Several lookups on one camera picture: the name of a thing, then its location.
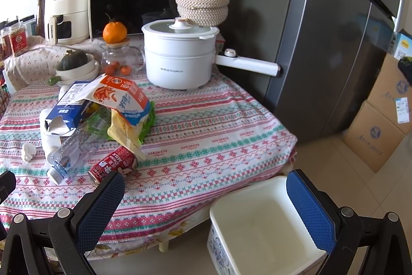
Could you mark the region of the blue white carton box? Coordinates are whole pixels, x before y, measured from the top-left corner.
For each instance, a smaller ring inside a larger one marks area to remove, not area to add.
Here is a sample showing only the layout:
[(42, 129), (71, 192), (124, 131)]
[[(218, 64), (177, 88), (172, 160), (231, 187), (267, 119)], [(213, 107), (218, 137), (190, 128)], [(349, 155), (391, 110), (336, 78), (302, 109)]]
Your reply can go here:
[(90, 82), (76, 81), (51, 109), (44, 109), (39, 116), (40, 130), (45, 134), (69, 136), (89, 114), (91, 101), (80, 98), (80, 92)]

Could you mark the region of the red drink can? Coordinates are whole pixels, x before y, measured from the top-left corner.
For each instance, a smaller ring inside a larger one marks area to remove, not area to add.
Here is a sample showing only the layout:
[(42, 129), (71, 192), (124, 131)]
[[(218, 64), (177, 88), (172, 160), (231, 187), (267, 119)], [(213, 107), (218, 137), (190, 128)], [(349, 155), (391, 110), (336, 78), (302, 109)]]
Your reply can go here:
[(137, 165), (135, 155), (126, 147), (119, 147), (100, 162), (94, 164), (89, 170), (89, 176), (96, 185), (99, 185), (112, 171), (125, 177), (132, 173)]

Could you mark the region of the green snack bag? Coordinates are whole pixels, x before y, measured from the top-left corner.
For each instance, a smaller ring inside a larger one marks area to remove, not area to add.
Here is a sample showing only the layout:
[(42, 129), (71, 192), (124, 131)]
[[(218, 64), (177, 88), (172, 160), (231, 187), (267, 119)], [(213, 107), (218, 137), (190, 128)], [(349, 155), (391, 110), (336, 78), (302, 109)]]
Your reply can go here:
[[(144, 139), (149, 133), (151, 127), (154, 125), (156, 114), (155, 114), (155, 104), (151, 103), (149, 114), (147, 115), (146, 120), (143, 123), (140, 123), (142, 126), (141, 130), (138, 132), (138, 143), (142, 145)], [(108, 122), (110, 121), (111, 111), (99, 105), (97, 103), (91, 103), (86, 110), (86, 115), (83, 121), (86, 122), (85, 129), (92, 134), (98, 135), (103, 138), (103, 140), (114, 141), (108, 133)]]

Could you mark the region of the yellow cream snack pouch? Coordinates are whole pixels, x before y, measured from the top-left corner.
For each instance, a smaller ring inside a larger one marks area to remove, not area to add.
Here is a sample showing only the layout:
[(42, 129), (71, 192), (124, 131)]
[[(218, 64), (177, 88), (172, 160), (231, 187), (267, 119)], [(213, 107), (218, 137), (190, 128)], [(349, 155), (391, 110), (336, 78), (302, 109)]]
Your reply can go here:
[(121, 146), (127, 148), (137, 159), (144, 160), (146, 155), (140, 150), (139, 136), (146, 119), (144, 117), (143, 121), (133, 126), (117, 110), (111, 109), (111, 125), (108, 128), (108, 136)]

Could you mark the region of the white plastic trash bin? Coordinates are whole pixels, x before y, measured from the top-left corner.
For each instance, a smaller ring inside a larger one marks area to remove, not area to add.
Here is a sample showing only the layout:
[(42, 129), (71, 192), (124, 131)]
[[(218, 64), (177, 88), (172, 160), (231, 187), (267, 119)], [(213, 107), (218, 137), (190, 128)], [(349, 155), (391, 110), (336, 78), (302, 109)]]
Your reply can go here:
[(218, 274), (303, 274), (321, 262), (286, 192), (285, 176), (217, 199), (207, 249)]

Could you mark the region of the lower cardboard box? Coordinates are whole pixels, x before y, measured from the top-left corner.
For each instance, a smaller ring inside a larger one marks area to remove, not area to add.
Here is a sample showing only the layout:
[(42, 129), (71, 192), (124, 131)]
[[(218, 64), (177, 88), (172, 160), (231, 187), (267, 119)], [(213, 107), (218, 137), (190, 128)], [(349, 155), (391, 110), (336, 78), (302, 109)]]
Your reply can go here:
[(406, 135), (365, 101), (342, 141), (373, 172), (379, 171)]

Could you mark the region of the cardboard box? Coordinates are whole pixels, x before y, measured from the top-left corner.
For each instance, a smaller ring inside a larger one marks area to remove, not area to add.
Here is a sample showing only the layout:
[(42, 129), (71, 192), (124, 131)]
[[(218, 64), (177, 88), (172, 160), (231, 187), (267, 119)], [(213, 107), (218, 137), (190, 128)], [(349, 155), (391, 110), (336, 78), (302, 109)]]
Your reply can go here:
[(411, 131), (411, 85), (398, 68), (398, 60), (386, 54), (367, 102), (396, 125)]
[(373, 172), (379, 171), (406, 135), (365, 101), (342, 141)]

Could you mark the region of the dark green squash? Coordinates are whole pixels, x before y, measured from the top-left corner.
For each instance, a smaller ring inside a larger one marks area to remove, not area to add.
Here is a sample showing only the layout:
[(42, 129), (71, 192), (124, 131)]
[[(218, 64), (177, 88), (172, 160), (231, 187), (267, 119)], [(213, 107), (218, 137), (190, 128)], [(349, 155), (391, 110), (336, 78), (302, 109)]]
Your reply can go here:
[(79, 68), (88, 63), (88, 56), (81, 50), (67, 50), (62, 60), (57, 64), (56, 70), (66, 71)]

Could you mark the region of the red labelled spice jar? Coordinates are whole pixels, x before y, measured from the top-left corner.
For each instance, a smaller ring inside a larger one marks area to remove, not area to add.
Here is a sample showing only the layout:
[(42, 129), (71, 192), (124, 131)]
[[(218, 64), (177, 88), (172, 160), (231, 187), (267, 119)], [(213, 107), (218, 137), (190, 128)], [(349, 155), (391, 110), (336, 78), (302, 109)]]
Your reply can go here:
[(27, 52), (29, 44), (27, 40), (27, 30), (25, 25), (16, 23), (9, 28), (9, 41), (11, 43), (11, 50), (14, 57), (20, 56)]

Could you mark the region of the patterned striped tablecloth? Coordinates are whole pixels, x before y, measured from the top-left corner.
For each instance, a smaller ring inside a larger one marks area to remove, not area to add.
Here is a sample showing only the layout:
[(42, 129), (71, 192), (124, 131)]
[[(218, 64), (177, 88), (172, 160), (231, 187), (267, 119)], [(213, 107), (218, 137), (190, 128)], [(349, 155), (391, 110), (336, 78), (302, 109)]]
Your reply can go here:
[[(255, 98), (213, 70), (194, 91), (154, 86), (144, 71), (133, 76), (155, 104), (156, 119), (144, 139), (146, 159), (126, 177), (126, 192), (101, 243), (151, 246), (205, 221), (222, 195), (282, 173), (295, 157), (297, 137)], [(1, 119), (1, 169), (16, 177), (15, 191), (1, 205), (1, 220), (31, 219), (73, 207), (94, 189), (88, 168), (54, 185), (47, 176), (39, 115), (55, 105), (59, 88), (32, 84), (12, 95)], [(22, 145), (36, 155), (23, 161)]]

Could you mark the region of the glass teapot with tomatoes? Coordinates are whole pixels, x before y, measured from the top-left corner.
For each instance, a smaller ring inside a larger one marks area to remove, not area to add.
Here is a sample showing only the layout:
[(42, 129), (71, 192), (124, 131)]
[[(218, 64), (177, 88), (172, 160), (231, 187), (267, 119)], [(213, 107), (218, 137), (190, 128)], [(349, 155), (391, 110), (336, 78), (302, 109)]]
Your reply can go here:
[(128, 77), (135, 75), (144, 65), (144, 52), (132, 46), (129, 38), (105, 45), (101, 59), (101, 70), (105, 75)]

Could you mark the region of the black cloth on box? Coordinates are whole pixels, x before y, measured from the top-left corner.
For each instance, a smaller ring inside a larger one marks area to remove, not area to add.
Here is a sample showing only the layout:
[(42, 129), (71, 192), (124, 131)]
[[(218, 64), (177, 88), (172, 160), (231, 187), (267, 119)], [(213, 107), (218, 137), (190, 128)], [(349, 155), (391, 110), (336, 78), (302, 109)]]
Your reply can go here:
[(412, 85), (412, 57), (404, 56), (398, 62), (398, 68), (406, 78), (408, 83)]

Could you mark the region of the orange mandarin fruit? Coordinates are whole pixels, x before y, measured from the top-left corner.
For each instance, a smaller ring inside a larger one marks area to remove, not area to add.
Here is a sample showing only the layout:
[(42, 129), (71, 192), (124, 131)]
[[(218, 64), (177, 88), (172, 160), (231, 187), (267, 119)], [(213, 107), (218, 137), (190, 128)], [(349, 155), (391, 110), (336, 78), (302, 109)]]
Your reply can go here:
[(106, 16), (109, 22), (103, 29), (103, 40), (110, 45), (122, 42), (127, 37), (126, 26), (121, 22), (112, 20), (108, 13), (106, 13)]

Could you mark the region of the cream air fryer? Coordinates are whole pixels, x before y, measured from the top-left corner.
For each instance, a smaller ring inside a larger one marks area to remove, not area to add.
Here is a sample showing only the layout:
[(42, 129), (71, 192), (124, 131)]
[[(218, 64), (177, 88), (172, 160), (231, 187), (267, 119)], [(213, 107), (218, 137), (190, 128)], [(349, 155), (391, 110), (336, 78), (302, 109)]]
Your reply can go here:
[(89, 0), (45, 0), (45, 38), (74, 45), (89, 38)]

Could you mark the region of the grey refrigerator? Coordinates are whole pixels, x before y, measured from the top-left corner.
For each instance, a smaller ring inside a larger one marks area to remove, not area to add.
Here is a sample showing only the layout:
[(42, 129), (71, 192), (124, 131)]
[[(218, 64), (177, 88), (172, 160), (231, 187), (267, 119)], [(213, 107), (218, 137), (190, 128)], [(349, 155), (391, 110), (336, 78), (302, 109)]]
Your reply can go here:
[(230, 0), (226, 46), (281, 71), (223, 72), (300, 142), (339, 132), (374, 86), (398, 6), (399, 0)]

